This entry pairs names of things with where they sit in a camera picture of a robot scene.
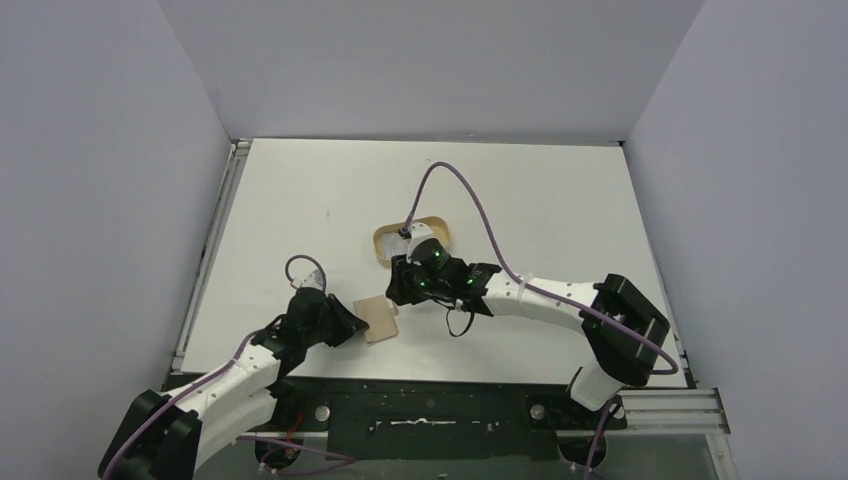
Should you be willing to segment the beige leather card holder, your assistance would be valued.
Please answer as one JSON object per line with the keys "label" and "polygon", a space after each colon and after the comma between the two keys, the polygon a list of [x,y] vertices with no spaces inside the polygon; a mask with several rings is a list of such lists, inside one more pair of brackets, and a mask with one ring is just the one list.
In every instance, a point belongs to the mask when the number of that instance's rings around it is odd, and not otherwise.
{"label": "beige leather card holder", "polygon": [[368,325],[364,331],[367,344],[383,342],[399,334],[397,306],[384,295],[356,300],[353,307],[357,317]]}

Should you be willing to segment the light blue ID card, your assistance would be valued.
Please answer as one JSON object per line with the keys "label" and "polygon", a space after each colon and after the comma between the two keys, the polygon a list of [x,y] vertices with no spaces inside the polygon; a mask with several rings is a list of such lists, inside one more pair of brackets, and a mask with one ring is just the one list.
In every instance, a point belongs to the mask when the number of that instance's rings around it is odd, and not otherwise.
{"label": "light blue ID card", "polygon": [[391,259],[398,255],[406,255],[407,253],[407,241],[399,236],[388,236],[386,238],[382,238],[381,243],[383,246],[384,256],[387,259]]}

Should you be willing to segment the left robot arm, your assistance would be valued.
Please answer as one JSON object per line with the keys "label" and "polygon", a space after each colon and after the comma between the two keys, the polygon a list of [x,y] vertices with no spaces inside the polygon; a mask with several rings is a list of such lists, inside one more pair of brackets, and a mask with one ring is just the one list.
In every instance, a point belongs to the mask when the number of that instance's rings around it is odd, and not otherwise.
{"label": "left robot arm", "polygon": [[333,294],[296,290],[287,309],[250,332],[223,365],[182,387],[131,403],[97,470],[101,479],[190,479],[215,453],[269,422],[274,391],[318,344],[368,329]]}

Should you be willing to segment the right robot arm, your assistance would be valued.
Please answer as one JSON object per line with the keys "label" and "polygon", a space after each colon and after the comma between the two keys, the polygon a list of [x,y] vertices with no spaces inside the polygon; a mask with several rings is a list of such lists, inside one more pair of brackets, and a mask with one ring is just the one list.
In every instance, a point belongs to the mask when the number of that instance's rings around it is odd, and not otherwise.
{"label": "right robot arm", "polygon": [[624,387],[646,386],[670,332],[665,315],[618,274],[589,283],[510,275],[453,257],[435,239],[392,257],[390,271],[386,295],[398,306],[433,301],[471,317],[516,316],[583,335],[593,357],[579,367],[569,396],[589,411]]}

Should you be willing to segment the beige oval tray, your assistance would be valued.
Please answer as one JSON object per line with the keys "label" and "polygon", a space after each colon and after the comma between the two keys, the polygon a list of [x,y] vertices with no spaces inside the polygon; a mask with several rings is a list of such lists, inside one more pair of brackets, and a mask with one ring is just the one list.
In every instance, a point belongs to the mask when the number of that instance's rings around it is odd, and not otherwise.
{"label": "beige oval tray", "polygon": [[451,231],[446,221],[441,217],[426,216],[413,219],[409,226],[409,238],[404,238],[400,234],[403,226],[404,223],[400,222],[384,225],[375,230],[373,234],[373,245],[375,256],[381,265],[389,267],[393,257],[398,255],[406,256],[410,241],[416,239],[423,240],[423,235],[426,233],[438,239],[445,248],[451,245]]}

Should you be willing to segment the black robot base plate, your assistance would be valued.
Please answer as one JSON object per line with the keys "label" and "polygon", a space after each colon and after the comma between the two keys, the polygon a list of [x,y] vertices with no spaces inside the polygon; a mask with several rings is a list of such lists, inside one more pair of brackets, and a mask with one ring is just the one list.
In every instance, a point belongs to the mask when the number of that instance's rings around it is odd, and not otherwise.
{"label": "black robot base plate", "polygon": [[288,377],[255,433],[324,439],[357,460],[471,460],[561,452],[584,461],[597,430],[619,433],[619,409],[604,417],[572,401],[565,385]]}

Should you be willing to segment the aluminium table edge rail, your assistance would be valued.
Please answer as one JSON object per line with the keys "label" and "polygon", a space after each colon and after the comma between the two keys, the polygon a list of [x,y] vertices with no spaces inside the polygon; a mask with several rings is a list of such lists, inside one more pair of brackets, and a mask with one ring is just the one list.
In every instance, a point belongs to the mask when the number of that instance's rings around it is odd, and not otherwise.
{"label": "aluminium table edge rail", "polygon": [[182,369],[208,278],[225,229],[226,218],[236,195],[238,183],[252,144],[252,139],[237,139],[232,141],[230,155],[225,165],[221,185],[218,189],[212,219],[202,245],[201,257],[192,284],[191,295],[185,311],[175,353],[172,357],[171,372],[178,372]]}

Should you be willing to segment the aluminium front frame rail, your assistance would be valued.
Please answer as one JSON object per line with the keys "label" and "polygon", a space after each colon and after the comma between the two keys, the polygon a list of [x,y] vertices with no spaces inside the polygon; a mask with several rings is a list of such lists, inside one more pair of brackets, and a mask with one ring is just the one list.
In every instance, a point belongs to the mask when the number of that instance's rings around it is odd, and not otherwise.
{"label": "aluminium front frame rail", "polygon": [[630,389],[621,400],[627,421],[623,435],[700,435],[717,477],[738,477],[728,443],[730,423],[716,388]]}

